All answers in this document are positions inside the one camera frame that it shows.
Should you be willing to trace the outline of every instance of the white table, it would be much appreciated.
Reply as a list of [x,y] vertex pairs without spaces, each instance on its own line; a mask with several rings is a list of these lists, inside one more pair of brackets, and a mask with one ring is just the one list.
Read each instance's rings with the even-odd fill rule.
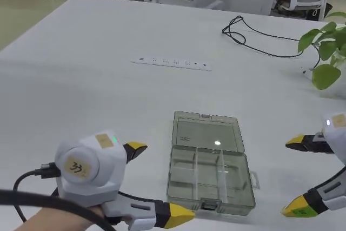
[[[96,26],[88,24],[99,16]],[[314,219],[286,219],[283,206],[341,169],[332,155],[285,148],[321,129],[320,115],[345,100],[320,98],[299,60],[272,58],[236,45],[221,29],[237,14],[122,0],[69,0],[0,53],[0,183],[54,160],[59,142],[112,128],[121,141],[146,142],[122,190],[165,199],[174,111],[234,116],[261,189],[257,206],[235,223],[196,219],[176,230],[341,230],[345,209]],[[244,15],[254,28],[299,37],[322,23]],[[243,31],[248,43],[293,54],[296,43]],[[209,61],[212,71],[134,64],[140,57]],[[54,180],[32,177],[23,190],[50,194]],[[26,209],[26,215],[37,209]],[[1,230],[20,219],[0,207]],[[117,227],[125,230],[125,225]]]

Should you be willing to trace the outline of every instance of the box lid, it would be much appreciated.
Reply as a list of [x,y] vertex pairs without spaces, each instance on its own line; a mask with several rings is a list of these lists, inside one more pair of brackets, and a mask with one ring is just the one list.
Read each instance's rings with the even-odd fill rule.
[[244,144],[235,117],[176,111],[172,145],[244,153]]

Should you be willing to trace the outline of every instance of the white robotic hand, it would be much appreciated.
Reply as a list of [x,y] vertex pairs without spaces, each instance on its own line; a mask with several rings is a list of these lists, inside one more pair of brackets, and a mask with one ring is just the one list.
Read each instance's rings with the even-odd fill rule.
[[[298,135],[286,143],[286,147],[299,151],[335,154],[346,165],[346,113],[326,116],[323,119],[322,132],[315,135]],[[346,167],[294,199],[281,213],[287,217],[315,217],[328,209],[337,210],[344,207]]]
[[119,191],[126,164],[146,148],[137,142],[119,144],[111,130],[62,143],[55,156],[61,171],[56,178],[59,196],[84,207],[101,205],[111,225],[127,217],[130,231],[172,228],[192,220],[195,214],[181,206]]
[[124,179],[127,153],[113,131],[62,143],[55,156],[60,197],[91,207],[113,200]]

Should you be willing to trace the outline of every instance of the clear plastic box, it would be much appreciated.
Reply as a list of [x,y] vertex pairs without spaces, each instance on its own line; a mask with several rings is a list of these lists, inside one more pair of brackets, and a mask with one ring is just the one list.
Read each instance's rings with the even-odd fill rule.
[[175,112],[167,196],[191,210],[250,213],[255,198],[235,118]]

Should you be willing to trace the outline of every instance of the black cable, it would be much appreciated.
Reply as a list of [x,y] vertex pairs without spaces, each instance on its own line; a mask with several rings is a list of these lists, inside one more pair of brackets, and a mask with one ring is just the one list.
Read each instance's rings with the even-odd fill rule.
[[[244,35],[242,35],[241,33],[239,33],[239,32],[232,31],[232,28],[231,28],[232,25],[234,25],[234,24],[236,24],[236,23],[239,23],[240,21],[243,22],[243,23],[244,23],[248,28],[250,28],[252,31],[257,32],[257,33],[259,33],[259,34],[261,34],[261,35],[265,35],[265,36],[269,36],[269,37],[273,37],[273,38],[278,38],[278,39],[286,39],[286,40],[290,40],[290,41],[297,41],[297,42],[299,41],[298,39],[294,39],[294,38],[288,38],[288,37],[282,37],[282,36],[275,36],[275,35],[270,35],[270,34],[265,34],[265,33],[263,33],[263,32],[260,32],[260,31],[258,31],[258,30],[256,30],[256,29],[252,28],[251,26],[249,26],[249,25],[245,22],[244,17],[242,17],[242,16],[236,16],[235,18],[233,18],[233,19],[229,22],[229,25],[227,25],[224,29],[222,29],[222,34],[227,35],[227,36],[230,37],[233,41],[235,41],[237,44],[243,45],[243,46],[245,46],[245,47],[247,47],[247,48],[249,48],[249,49],[252,49],[252,50],[254,50],[254,51],[258,51],[258,52],[260,52],[260,53],[263,53],[263,54],[266,54],[266,55],[269,55],[269,56],[273,56],[273,57],[279,57],[279,58],[296,58],[296,57],[298,57],[298,56],[301,56],[301,54],[303,53],[303,52],[301,51],[300,53],[298,53],[298,54],[296,54],[296,55],[289,55],[289,56],[286,56],[286,55],[276,55],[276,54],[271,54],[271,53],[269,53],[269,52],[266,52],[266,51],[263,51],[263,50],[260,50],[260,49],[256,49],[256,48],[254,48],[254,47],[251,47],[251,46],[247,45],[247,44],[246,44],[246,42],[247,42],[246,37],[245,37]],[[243,38],[243,41],[242,41],[242,42],[239,41],[238,39],[236,39],[236,38],[234,37],[234,35],[240,36],[241,38]],[[316,63],[316,65],[314,66],[314,68],[319,64],[320,59],[321,59],[321,58],[318,59],[318,62]]]
[[[20,177],[16,180],[15,184],[13,185],[13,191],[15,191],[15,192],[18,191],[19,184],[21,183],[21,181],[22,181],[23,179],[25,179],[26,177],[29,177],[29,176],[35,176],[36,173],[37,173],[36,170],[32,170],[32,171],[29,171],[29,172],[27,172],[27,173],[24,173],[22,176],[20,176]],[[26,218],[25,218],[25,216],[24,216],[24,214],[23,214],[21,208],[20,208],[18,205],[16,205],[16,204],[15,204],[14,206],[15,206],[15,210],[16,210],[16,212],[18,213],[18,215],[19,215],[19,217],[21,218],[21,220],[22,220],[23,222],[25,222],[25,221],[26,221]]]
[[[26,177],[38,176],[38,175],[40,175],[42,179],[49,179],[49,178],[60,177],[61,173],[60,173],[60,170],[56,167],[55,163],[50,162],[50,163],[47,163],[47,164],[43,164],[43,165],[41,165],[41,168],[29,171],[27,173],[24,173],[22,176],[20,176],[16,180],[16,182],[15,182],[15,184],[13,186],[13,191],[15,191],[15,192],[18,191],[19,184]],[[26,218],[25,218],[25,216],[24,216],[20,206],[19,205],[14,205],[14,206],[15,206],[16,212],[18,213],[19,217],[21,218],[21,220],[24,223],[26,221]]]
[[110,223],[90,209],[59,197],[0,189],[0,205],[32,206],[63,210],[95,223],[104,231],[115,231],[115,228]]

